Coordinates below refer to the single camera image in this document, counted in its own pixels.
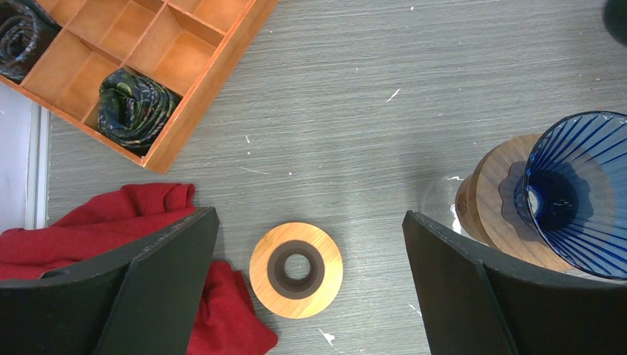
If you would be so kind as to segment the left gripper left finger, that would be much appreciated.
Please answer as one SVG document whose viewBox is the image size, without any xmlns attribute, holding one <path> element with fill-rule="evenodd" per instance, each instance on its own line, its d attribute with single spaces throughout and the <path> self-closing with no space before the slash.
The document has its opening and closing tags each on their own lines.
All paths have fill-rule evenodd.
<svg viewBox="0 0 627 355">
<path fill-rule="evenodd" d="M 220 220 L 202 207 L 35 280 L 1 283 L 3 354 L 184 354 Z"/>
</svg>

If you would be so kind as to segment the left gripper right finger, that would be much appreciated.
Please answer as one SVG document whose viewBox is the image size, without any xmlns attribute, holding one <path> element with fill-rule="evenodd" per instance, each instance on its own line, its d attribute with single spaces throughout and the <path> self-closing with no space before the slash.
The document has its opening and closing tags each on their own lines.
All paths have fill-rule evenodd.
<svg viewBox="0 0 627 355">
<path fill-rule="evenodd" d="M 433 354 L 624 354 L 626 284 L 511 257 L 409 211 L 402 228 Z"/>
</svg>

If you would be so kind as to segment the dark wooden dripper stand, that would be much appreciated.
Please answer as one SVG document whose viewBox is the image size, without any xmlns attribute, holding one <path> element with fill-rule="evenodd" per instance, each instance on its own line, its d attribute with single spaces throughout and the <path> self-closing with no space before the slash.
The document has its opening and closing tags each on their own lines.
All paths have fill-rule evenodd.
<svg viewBox="0 0 627 355">
<path fill-rule="evenodd" d="M 455 211 L 473 239 L 509 256 L 553 271 L 573 267 L 522 221 L 514 190 L 539 134 L 511 138 L 491 149 L 459 187 Z"/>
</svg>

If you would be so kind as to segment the blue glass dripper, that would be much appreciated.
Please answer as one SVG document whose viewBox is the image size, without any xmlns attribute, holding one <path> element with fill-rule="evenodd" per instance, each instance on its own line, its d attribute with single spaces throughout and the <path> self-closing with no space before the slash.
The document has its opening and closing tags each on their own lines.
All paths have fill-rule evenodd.
<svg viewBox="0 0 627 355">
<path fill-rule="evenodd" d="M 514 192 L 526 225 L 569 265 L 626 279 L 626 115 L 567 116 L 532 147 Z"/>
</svg>

